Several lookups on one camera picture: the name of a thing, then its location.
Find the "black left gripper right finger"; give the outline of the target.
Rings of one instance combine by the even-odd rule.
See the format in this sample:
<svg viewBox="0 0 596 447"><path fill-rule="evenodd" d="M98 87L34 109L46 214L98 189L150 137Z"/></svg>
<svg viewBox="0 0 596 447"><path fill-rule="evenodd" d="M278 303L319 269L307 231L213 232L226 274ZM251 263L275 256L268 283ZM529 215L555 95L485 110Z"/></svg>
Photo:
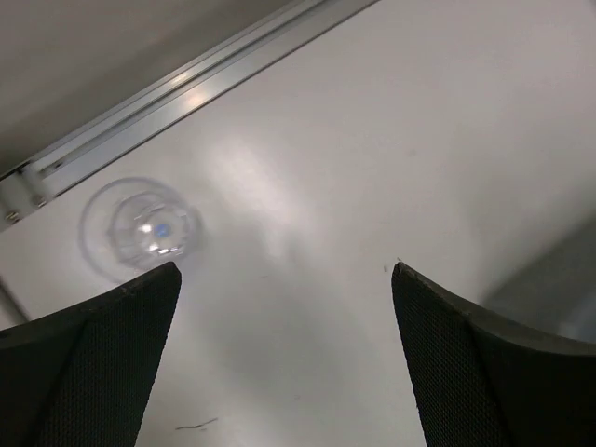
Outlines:
<svg viewBox="0 0 596 447"><path fill-rule="evenodd" d="M391 285L426 445L594 445L593 344L504 318L403 262Z"/></svg>

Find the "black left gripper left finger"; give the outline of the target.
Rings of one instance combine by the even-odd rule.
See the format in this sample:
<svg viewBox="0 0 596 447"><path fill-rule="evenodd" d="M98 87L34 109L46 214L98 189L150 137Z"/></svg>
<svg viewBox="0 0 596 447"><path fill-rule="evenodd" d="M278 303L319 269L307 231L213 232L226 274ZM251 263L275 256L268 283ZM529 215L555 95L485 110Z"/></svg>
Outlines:
<svg viewBox="0 0 596 447"><path fill-rule="evenodd" d="M134 445L180 290L168 262L3 330L2 445Z"/></svg>

